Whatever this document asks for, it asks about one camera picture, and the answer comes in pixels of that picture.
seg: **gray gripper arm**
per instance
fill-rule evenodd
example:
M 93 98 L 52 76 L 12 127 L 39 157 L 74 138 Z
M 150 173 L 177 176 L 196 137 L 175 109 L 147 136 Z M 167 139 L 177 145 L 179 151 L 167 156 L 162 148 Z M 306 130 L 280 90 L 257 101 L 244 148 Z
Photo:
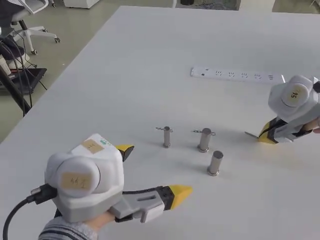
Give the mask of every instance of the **gray gripper arm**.
M 140 218 L 141 223 L 146 223 L 160 216 L 164 210 L 165 204 L 159 193 L 154 190 L 123 194 L 121 200 L 113 205 L 109 212 L 117 219 L 132 215 L 132 218 Z

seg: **striped sleeve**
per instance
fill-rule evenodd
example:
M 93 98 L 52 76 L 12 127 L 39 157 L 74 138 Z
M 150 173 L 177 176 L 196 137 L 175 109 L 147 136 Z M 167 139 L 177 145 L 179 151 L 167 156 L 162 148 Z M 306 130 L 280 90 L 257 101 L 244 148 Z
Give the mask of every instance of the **striped sleeve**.
M 82 222 L 69 223 L 61 216 L 52 219 L 38 240 L 97 240 L 98 234 Z

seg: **electrical outlet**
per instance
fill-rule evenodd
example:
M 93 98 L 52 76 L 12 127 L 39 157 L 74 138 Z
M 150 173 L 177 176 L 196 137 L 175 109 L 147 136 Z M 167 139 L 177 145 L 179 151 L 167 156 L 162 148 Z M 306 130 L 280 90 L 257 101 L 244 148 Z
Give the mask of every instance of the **electrical outlet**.
M 225 70 L 209 67 L 192 68 L 191 77 L 264 84 L 282 84 L 286 82 L 284 76 L 277 73 Z

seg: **chair base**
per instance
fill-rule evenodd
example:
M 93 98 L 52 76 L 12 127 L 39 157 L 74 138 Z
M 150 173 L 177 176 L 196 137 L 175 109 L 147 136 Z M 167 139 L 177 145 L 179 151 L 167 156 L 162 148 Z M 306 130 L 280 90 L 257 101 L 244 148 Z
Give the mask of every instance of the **chair base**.
M 19 24 L 21 26 L 21 30 L 17 30 L 15 34 L 13 34 L 13 39 L 15 41 L 25 38 L 27 41 L 27 44 L 30 47 L 31 53 L 36 55 L 38 54 L 37 51 L 34 49 L 32 41 L 31 41 L 31 36 L 40 36 L 40 37 L 47 37 L 47 38 L 52 38 L 55 40 L 56 43 L 60 42 L 60 39 L 57 37 L 57 35 L 50 33 L 45 29 L 44 26 L 35 26 L 35 27 L 30 27 L 27 28 L 25 22 L 23 20 L 19 21 Z

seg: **white office chair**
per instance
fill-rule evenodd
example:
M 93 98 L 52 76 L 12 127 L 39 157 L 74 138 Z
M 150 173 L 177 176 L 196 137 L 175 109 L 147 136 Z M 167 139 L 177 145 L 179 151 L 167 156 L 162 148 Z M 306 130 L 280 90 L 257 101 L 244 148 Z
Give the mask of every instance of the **white office chair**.
M 19 23 L 22 29 L 18 30 L 17 33 L 13 35 L 14 40 L 17 41 L 21 37 L 25 37 L 27 43 L 29 44 L 31 53 L 34 55 L 37 55 L 38 52 L 37 50 L 34 49 L 32 45 L 31 36 L 41 36 L 41 37 L 52 38 L 56 43 L 60 43 L 60 39 L 57 37 L 57 35 L 53 33 L 49 33 L 44 26 L 27 28 L 27 25 L 23 20 L 24 17 L 28 15 L 34 15 L 42 11 L 43 9 L 45 9 L 49 4 L 48 0 L 26 0 L 25 2 L 22 0 L 19 0 L 19 2 L 24 6 L 24 9 L 16 13 L 15 15 L 13 15 L 12 24 L 15 25 Z

